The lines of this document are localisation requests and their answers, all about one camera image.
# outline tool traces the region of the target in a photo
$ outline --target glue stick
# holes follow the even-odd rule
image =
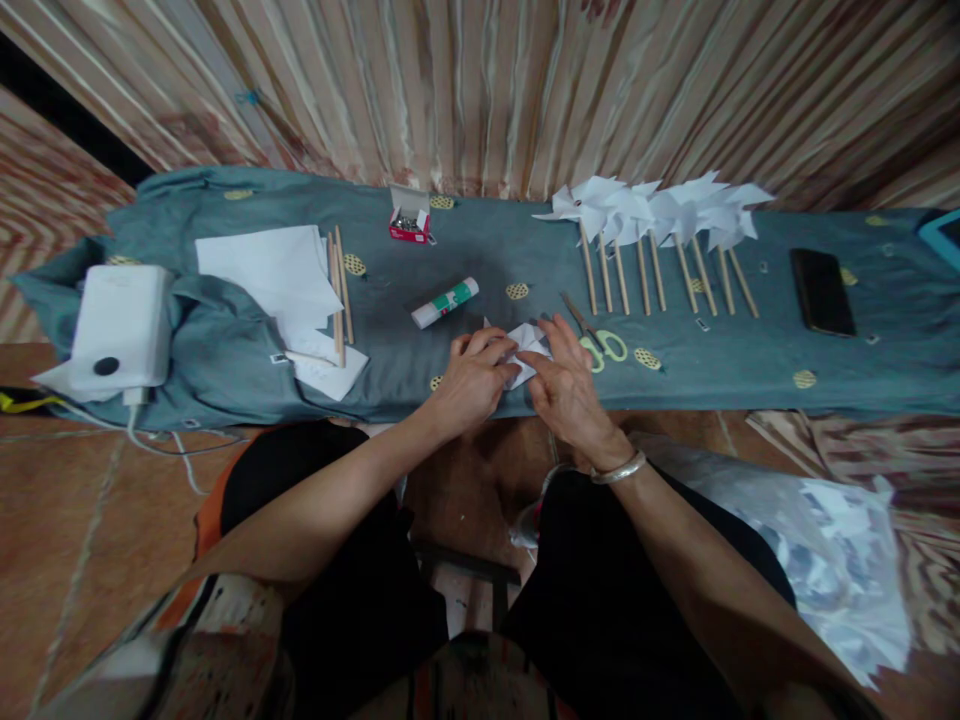
[[[463,282],[454,285],[443,295],[435,297],[426,305],[421,305],[410,313],[410,315],[413,317],[413,321],[417,324],[417,327],[423,330],[425,327],[433,325],[440,317],[446,315],[454,308],[463,305],[463,303],[479,292],[480,286],[477,285],[477,281],[473,278],[467,278]]]

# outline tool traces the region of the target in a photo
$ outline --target black pants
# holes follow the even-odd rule
[[[364,440],[327,422],[261,435],[230,474],[221,532]],[[664,477],[795,606],[759,534]],[[298,717],[348,714],[447,642],[444,599],[420,577],[406,538],[410,520],[388,494],[287,610],[282,642],[296,671]],[[609,488],[579,473],[550,485],[537,567],[500,632],[582,717],[739,715],[625,511]]]

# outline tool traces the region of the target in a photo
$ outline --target white cable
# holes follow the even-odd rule
[[[137,438],[136,424],[137,424],[137,418],[140,415],[141,403],[136,403],[129,406],[130,419],[127,421],[126,426],[124,426],[124,425],[115,425],[113,423],[107,422],[106,420],[101,420],[95,415],[91,415],[86,410],[83,410],[82,408],[79,408],[76,405],[73,405],[72,403],[68,403],[66,400],[63,399],[62,396],[58,395],[57,397],[59,398],[60,404],[63,407],[65,407],[67,410],[74,413],[75,415],[82,417],[87,422],[91,422],[94,425],[99,425],[100,427],[106,428],[107,430],[120,430],[120,431],[125,430],[127,433],[127,437],[130,438],[130,441],[137,447],[142,448],[147,452],[152,452],[155,455],[165,455],[168,457],[183,458],[183,464],[187,466],[187,481],[190,483],[190,487],[193,489],[193,491],[197,495],[209,495],[210,493],[204,492],[197,485],[197,479],[193,474],[193,465],[190,463],[190,456],[203,455],[204,453],[215,452],[216,450],[223,450],[225,448],[232,447],[233,445],[239,445],[240,443],[250,442],[247,438],[235,438],[232,442],[224,443],[223,445],[217,445],[216,447],[207,448],[205,450],[192,450],[190,452],[187,452],[186,448],[183,446],[183,441],[180,439],[179,433],[175,433],[171,431],[170,434],[173,435],[173,441],[177,444],[177,448],[179,449],[180,452],[171,452],[169,450],[161,450],[158,447],[147,445],[146,443],[141,442],[139,438]],[[211,435],[217,435],[219,437],[229,437],[224,432],[220,432],[212,429],[205,429],[205,430],[201,430],[200,432],[206,432]]]
[[[171,450],[161,450],[158,447],[147,445],[145,442],[143,442],[142,440],[140,440],[140,438],[137,437],[137,433],[136,433],[137,419],[140,417],[141,407],[143,406],[139,404],[130,406],[130,419],[127,421],[127,428],[126,428],[127,437],[130,438],[130,442],[132,442],[138,448],[143,448],[147,452],[152,452],[152,453],[155,453],[156,455],[165,455],[167,457],[189,457],[191,455],[204,455],[208,452],[223,450],[224,448],[231,447],[232,445],[239,445],[240,443],[247,442],[246,438],[243,438],[243,439],[238,438],[233,442],[224,443],[223,445],[217,445],[216,447],[212,447],[212,448],[205,448],[203,450],[190,450],[189,452],[187,451],[173,452]]]
[[[171,433],[173,435],[173,441],[177,444],[177,448],[180,450],[180,458],[183,460],[183,464],[187,466],[187,482],[190,483],[190,488],[197,494],[202,497],[205,497],[210,494],[208,490],[201,490],[197,486],[197,479],[193,476],[193,464],[190,462],[190,456],[187,455],[187,449],[183,446],[183,441],[180,439],[180,433]]]

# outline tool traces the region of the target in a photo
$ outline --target white plastic bag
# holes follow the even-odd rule
[[[633,443],[684,485],[743,519],[773,548],[801,617],[864,686],[880,665],[902,672],[910,625],[890,526],[893,491],[877,476],[872,493],[799,478],[695,450],[662,435]]]

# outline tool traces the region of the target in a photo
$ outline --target red box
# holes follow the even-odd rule
[[[390,199],[393,201],[393,214],[390,215],[390,237],[426,244],[430,237],[430,193],[422,190],[390,186]],[[416,223],[417,230],[404,230],[394,227],[394,221],[403,216]]]

